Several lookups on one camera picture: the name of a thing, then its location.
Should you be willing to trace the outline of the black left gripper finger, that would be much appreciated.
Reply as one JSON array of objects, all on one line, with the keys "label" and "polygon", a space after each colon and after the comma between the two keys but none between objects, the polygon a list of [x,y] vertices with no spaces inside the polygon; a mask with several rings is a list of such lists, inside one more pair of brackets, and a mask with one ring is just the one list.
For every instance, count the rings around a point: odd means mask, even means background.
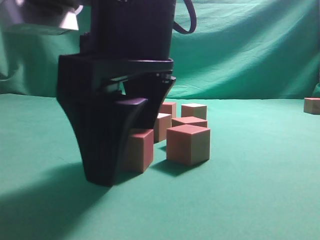
[{"label": "black left gripper finger", "polygon": [[148,100],[120,94],[88,99],[60,95],[57,101],[75,134],[86,180],[113,186],[130,130]]}]

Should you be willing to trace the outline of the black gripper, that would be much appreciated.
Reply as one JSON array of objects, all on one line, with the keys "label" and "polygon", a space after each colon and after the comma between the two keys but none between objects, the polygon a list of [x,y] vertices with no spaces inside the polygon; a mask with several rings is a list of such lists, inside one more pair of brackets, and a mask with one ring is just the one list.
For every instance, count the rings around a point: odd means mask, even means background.
[{"label": "black gripper", "polygon": [[[61,55],[58,61],[56,99],[71,99],[82,90],[81,77],[85,68],[74,64],[63,69],[69,60],[104,59],[121,62],[168,62],[174,27],[173,0],[81,0],[91,7],[90,31],[80,37],[80,52]],[[144,74],[124,82],[127,96],[144,98],[146,104],[132,127],[153,129],[162,103],[174,86],[176,77],[170,74]]]}]

